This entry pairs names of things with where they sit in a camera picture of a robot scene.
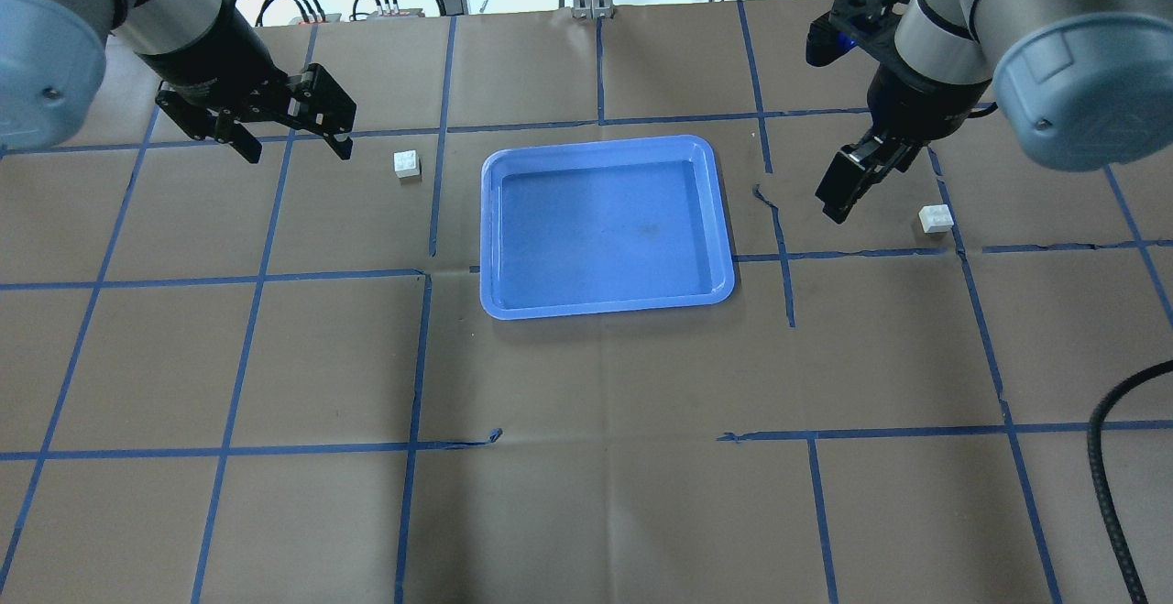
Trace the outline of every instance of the blue tray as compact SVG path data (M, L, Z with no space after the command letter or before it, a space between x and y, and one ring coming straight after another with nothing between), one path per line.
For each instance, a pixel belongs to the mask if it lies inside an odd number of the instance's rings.
M481 304L499 320L717 304L733 258L699 136L508 149L481 172Z

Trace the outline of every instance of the white block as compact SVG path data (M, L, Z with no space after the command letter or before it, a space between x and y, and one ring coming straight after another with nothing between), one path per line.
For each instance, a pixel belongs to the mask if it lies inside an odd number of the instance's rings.
M924 232L949 232L952 228L952 213L947 204L927 204L921 208L920 218Z
M420 174L420 158L415 150L404 150L395 154L395 175L400 178L415 178Z

